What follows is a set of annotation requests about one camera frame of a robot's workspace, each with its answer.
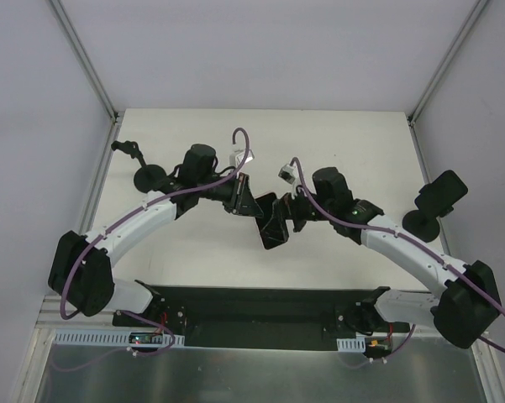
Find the pink case smartphone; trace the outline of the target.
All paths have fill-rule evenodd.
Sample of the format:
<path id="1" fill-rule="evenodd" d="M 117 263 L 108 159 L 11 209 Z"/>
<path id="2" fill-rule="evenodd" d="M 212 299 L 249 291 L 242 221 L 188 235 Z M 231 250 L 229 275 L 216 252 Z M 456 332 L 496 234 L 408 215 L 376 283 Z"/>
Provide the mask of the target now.
<path id="1" fill-rule="evenodd" d="M 262 216 L 255 219 L 260 240 L 265 250 L 283 245 L 289 239 L 286 219 L 281 210 L 281 201 L 274 192 L 255 199 L 262 210 Z"/>

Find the black round-base phone stand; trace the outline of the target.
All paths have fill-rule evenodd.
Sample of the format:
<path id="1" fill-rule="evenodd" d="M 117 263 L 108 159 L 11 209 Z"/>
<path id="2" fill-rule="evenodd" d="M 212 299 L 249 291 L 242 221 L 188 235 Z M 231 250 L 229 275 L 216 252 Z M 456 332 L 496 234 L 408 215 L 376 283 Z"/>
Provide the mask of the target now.
<path id="1" fill-rule="evenodd" d="M 425 243 L 431 243 L 440 235 L 439 219 L 446 217 L 454 208 L 451 207 L 437 217 L 426 217 L 420 210 L 412 210 L 404 215 L 402 227 Z"/>

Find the black case smartphone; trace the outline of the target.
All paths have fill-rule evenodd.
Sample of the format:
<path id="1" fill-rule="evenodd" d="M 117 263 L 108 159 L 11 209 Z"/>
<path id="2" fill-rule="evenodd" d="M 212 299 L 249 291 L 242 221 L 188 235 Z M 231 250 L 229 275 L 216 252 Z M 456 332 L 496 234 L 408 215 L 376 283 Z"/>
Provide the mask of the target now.
<path id="1" fill-rule="evenodd" d="M 426 217 L 445 217 L 468 191 L 465 182 L 453 170 L 446 170 L 426 184 L 414 202 Z"/>

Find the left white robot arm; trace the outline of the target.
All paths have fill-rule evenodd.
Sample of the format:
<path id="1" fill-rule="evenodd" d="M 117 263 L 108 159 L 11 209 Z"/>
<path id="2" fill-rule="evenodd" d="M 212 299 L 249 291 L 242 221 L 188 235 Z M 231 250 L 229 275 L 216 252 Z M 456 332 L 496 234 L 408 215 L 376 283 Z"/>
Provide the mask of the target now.
<path id="1" fill-rule="evenodd" d="M 222 204 L 230 214 L 262 217 L 243 166 L 253 158 L 249 147 L 237 149 L 230 165 L 217 171 L 214 148 L 194 144 L 172 172 L 145 162 L 135 142 L 114 142 L 120 150 L 140 162 L 134 174 L 135 188 L 144 193 L 141 203 L 115 222 L 87 233 L 69 231 L 61 236 L 48 279 L 49 287 L 60 295 L 60 316 L 71 320 L 82 314 L 92 317 L 105 309 L 131 311 L 141 326 L 150 327 L 160 319 L 155 292 L 140 280 L 121 280 L 114 266 L 133 247 L 159 228 L 175 222 L 200 200 Z"/>

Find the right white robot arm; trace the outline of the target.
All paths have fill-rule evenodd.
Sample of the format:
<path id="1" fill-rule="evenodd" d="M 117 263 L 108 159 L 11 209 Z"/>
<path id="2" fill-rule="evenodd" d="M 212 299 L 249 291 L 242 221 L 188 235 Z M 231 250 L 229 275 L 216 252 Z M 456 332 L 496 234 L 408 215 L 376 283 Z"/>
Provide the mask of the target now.
<path id="1" fill-rule="evenodd" d="M 357 318 L 357 332 L 377 332 L 390 322 L 406 322 L 433 327 L 457 348 L 469 348 L 499 317 L 501 301 L 488 265 L 480 260 L 467 264 L 428 247 L 379 207 L 354 198 L 334 167 L 313 174 L 314 191 L 305 188 L 297 173 L 296 166 L 285 165 L 279 176 L 292 191 L 257 198 L 264 217 L 256 222 L 265 249 L 289 239 L 288 222 L 297 233 L 307 222 L 327 221 L 337 234 L 385 256 L 426 288 L 424 293 L 377 288 L 345 313 L 345 318 Z"/>

